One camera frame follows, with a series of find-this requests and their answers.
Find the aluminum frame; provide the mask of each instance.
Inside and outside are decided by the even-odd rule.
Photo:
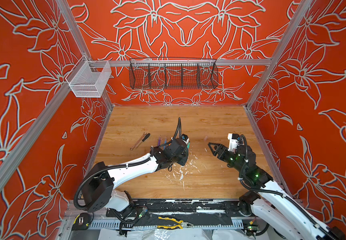
[[[10,177],[16,171],[21,161],[27,155],[69,92],[69,85],[67,83],[62,84],[55,96],[51,99],[48,105],[46,105],[25,135],[3,161],[0,166],[0,192],[3,190]]]
[[[279,184],[283,186],[283,189],[285,190],[285,192],[289,195],[291,195],[289,187],[287,186],[285,179],[282,177],[282,174],[280,172],[280,170],[277,167],[277,164],[273,158],[273,156],[271,155],[271,152],[269,150],[269,147],[267,146],[265,139],[262,136],[262,133],[254,119],[254,116],[252,114],[252,112],[250,111],[250,109],[243,107],[245,109],[246,112],[246,116],[249,119],[250,125],[252,126],[253,132],[255,137],[258,140],[258,144],[260,145],[263,155],[266,158],[266,161],[269,165],[269,168],[271,170],[271,173],[273,174],[274,180]]]
[[[263,88],[263,85],[268,80],[271,72],[275,69],[278,61],[280,60],[286,46],[290,42],[291,37],[294,35],[295,31],[297,30],[297,27],[302,20],[302,18],[305,16],[306,11],[311,5],[311,2],[313,0],[302,0],[297,7],[297,10],[295,11],[293,17],[291,18],[289,22],[289,26],[286,28],[285,33],[283,34],[280,42],[278,43],[277,48],[275,49],[273,56],[271,58],[271,63],[268,67],[265,68],[261,78],[258,80],[257,87],[253,91],[253,93],[250,95],[249,99],[247,100],[246,106],[248,109],[252,108],[252,105],[256,98],[258,97],[259,92]]]
[[[86,172],[85,172],[85,175],[84,177],[86,177],[86,175],[88,174],[88,172],[92,169],[93,167],[93,164],[94,164],[94,160],[96,159],[96,156],[97,156],[97,153],[99,151],[99,148],[100,148],[100,145],[101,145],[101,141],[103,139],[103,136],[105,134],[105,131],[106,131],[106,127],[108,126],[108,122],[109,122],[109,119],[110,119],[110,115],[112,114],[112,111],[113,111],[113,104],[110,102],[110,98],[108,96],[108,93],[104,90],[102,96],[101,96],[104,101],[105,101],[105,104],[107,105],[108,107],[108,113],[105,117],[105,121],[102,123],[103,126],[101,128],[101,132],[100,132],[100,135],[97,139],[97,142],[96,142],[96,145],[94,146],[94,150],[93,150],[93,153],[92,153],[92,156],[90,157],[90,160],[89,160],[89,165],[86,169]]]
[[[171,63],[171,60],[155,61],[156,63]],[[178,63],[196,63],[198,60],[180,60]],[[107,61],[91,61],[90,66],[95,68],[103,68]],[[129,60],[108,60],[111,67],[129,67]],[[217,59],[217,66],[268,66],[272,63],[269,59]]]
[[[70,10],[69,4],[66,0],[56,0],[57,6],[63,15],[66,25],[69,27],[70,33],[72,34],[77,47],[82,55],[85,55],[88,60],[92,60],[88,46],[86,45],[84,38],[79,30],[79,27],[74,19],[72,11]]]

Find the white wire basket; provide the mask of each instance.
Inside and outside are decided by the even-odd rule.
[[[90,67],[85,56],[73,67],[69,75],[65,78],[70,89],[79,98],[99,98],[112,74],[109,62],[107,61],[102,71],[98,68]]]

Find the plastic sheet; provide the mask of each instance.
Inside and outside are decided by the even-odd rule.
[[[201,228],[184,228],[176,230],[155,229],[154,240],[211,240]]]
[[[201,228],[184,229],[152,229],[145,231],[130,231],[127,237],[120,236],[118,231],[102,228],[99,240],[211,240]]]
[[[264,233],[261,236],[256,237],[257,240],[269,240],[268,234]],[[235,230],[214,230],[212,240],[251,240],[254,237],[247,237],[243,235],[241,232]]]

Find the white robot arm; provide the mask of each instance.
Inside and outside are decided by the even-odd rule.
[[[228,139],[229,147],[211,142],[208,145],[214,156],[240,172],[238,179],[249,190],[240,197],[241,214],[254,214],[262,218],[288,240],[345,239],[342,231],[336,227],[330,229],[312,216],[281,189],[270,175],[255,165],[255,153],[247,146],[243,135],[229,133]]]
[[[165,168],[171,169],[174,163],[184,166],[189,156],[188,143],[189,137],[181,134],[179,119],[174,137],[163,144],[166,145],[163,150],[160,148],[163,145],[151,147],[151,151],[146,155],[115,166],[105,166],[104,162],[97,163],[77,189],[73,199],[75,207],[88,212],[95,212],[103,207],[119,212],[124,210],[129,205],[130,196],[115,189],[122,183],[143,174]],[[80,192],[84,197],[85,206],[78,203]]]

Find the black screwdriver handle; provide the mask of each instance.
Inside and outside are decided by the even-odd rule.
[[[144,142],[145,140],[147,140],[149,136],[150,136],[150,133],[148,133],[148,134],[144,137],[144,139],[142,139],[142,141]]]

